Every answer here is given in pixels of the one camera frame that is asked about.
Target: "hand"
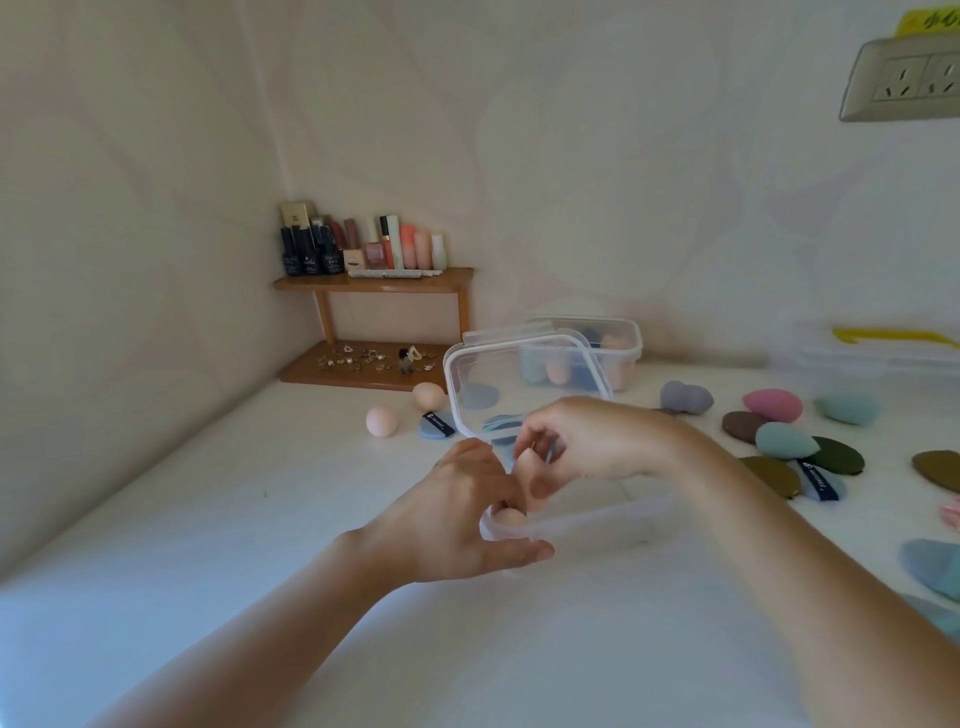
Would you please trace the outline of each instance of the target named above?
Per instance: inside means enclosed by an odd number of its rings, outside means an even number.
[[[362,529],[364,549],[397,586],[465,579],[552,558],[546,541],[486,541],[480,517],[498,501],[522,509],[519,483],[490,445],[454,445],[430,473]]]
[[[537,410],[523,421],[514,458],[528,449],[553,457],[543,477],[530,485],[531,496],[552,496],[578,477],[630,477],[667,474],[684,441],[697,430],[669,415],[593,397],[567,397]]]

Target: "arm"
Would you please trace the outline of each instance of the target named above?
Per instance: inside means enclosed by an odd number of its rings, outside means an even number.
[[[338,537],[275,591],[186,650],[93,722],[95,728],[257,727],[389,592],[553,556],[527,539],[487,542],[480,516],[522,501],[490,446],[465,440],[363,528]]]
[[[557,440],[534,497],[586,475],[672,481],[782,636],[816,725],[960,720],[960,650],[707,436],[661,413],[572,398],[530,415],[515,454],[543,457]]]

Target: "white wall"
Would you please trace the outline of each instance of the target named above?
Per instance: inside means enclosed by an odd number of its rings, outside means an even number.
[[[228,0],[0,3],[0,570],[317,338]]]
[[[906,0],[247,5],[296,193],[448,233],[478,326],[607,313],[757,359],[783,317],[960,316],[960,122],[837,121]],[[344,333],[456,339],[403,306],[334,297]]]

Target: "white desk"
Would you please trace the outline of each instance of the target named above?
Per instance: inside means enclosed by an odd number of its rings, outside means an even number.
[[[639,365],[620,399],[653,406],[669,378],[717,399],[720,431],[764,373]],[[273,384],[77,523],[0,586],[0,725],[69,728],[209,633],[417,481],[449,443],[417,434],[409,395]],[[376,440],[386,401],[401,431]],[[837,507],[795,501],[893,588],[938,599],[897,564],[905,539],[960,541],[911,472],[960,424],[885,414],[800,425],[859,449]],[[537,579],[409,587],[378,605],[301,695],[290,726],[802,726],[765,623],[689,527]]]

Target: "clear plastic box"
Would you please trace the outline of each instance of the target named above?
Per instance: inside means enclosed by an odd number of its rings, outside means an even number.
[[[494,443],[509,470],[512,443],[527,413],[571,394],[611,398],[610,384],[597,360],[597,349],[582,333],[555,328],[546,321],[496,331],[471,331],[464,343],[444,356],[450,409],[457,429],[468,437]],[[495,388],[498,398],[476,398]],[[485,425],[493,421],[498,429]],[[551,563],[649,541],[669,507],[669,496],[649,478],[579,480],[532,513],[521,528],[503,526],[488,512],[481,520],[491,539],[543,538],[557,549]]]
[[[770,367],[783,387],[808,398],[866,394],[904,413],[953,412],[960,406],[956,329],[794,323],[775,338]]]
[[[594,348],[614,392],[622,392],[630,384],[630,372],[643,354],[643,339],[636,321],[602,316],[538,316],[529,321],[579,331]]]

